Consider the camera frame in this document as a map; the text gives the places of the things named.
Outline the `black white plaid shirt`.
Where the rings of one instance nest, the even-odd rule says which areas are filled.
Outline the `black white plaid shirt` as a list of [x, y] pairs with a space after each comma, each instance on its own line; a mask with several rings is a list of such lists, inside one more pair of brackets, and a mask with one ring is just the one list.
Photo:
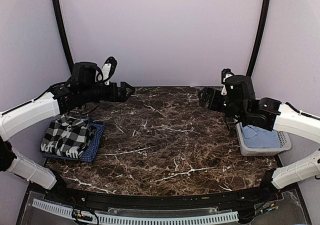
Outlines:
[[71, 159], [80, 159], [95, 137], [97, 128], [87, 119], [62, 115], [53, 120], [42, 139], [40, 151]]

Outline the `blue checked shirt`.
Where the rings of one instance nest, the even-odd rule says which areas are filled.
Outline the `blue checked shirt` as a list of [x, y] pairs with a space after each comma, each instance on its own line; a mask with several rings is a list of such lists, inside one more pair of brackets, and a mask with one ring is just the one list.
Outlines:
[[96, 128], [95, 135], [90, 142], [88, 148], [84, 151], [80, 158], [73, 158], [73, 157], [65, 157], [65, 156], [58, 156], [51, 153], [43, 153], [42, 156], [44, 158], [52, 158], [52, 159], [61, 159], [67, 161], [79, 161], [79, 162], [86, 162], [92, 163], [98, 153], [98, 149], [101, 143], [101, 139], [105, 130], [105, 126], [102, 123], [94, 122], [91, 118], [87, 119], [89, 124]]

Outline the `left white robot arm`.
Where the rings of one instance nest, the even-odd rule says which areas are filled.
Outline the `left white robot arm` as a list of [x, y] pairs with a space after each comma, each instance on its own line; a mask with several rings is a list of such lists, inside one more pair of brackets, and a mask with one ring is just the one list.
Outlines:
[[96, 82], [87, 87], [71, 87], [66, 82], [51, 85], [41, 95], [28, 100], [0, 114], [0, 170], [12, 173], [27, 182], [34, 183], [46, 190], [60, 203], [67, 203], [70, 191], [62, 184], [63, 179], [54, 171], [43, 167], [30, 152], [22, 153], [27, 145], [36, 149], [33, 141], [40, 141], [44, 132], [43, 125], [49, 119], [56, 118], [88, 103], [102, 101], [124, 103], [136, 89], [122, 81], [106, 85]]

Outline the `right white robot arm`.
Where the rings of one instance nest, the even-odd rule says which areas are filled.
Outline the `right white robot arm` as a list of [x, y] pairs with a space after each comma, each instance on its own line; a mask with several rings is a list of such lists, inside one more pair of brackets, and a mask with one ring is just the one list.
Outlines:
[[280, 155], [282, 168], [268, 172], [255, 198], [266, 202], [275, 188], [297, 183], [308, 203], [320, 197], [320, 118], [271, 98], [254, 100], [246, 95], [236, 99], [230, 92], [204, 88], [199, 92], [200, 106], [222, 112], [245, 125], [257, 125], [288, 133], [292, 149]]

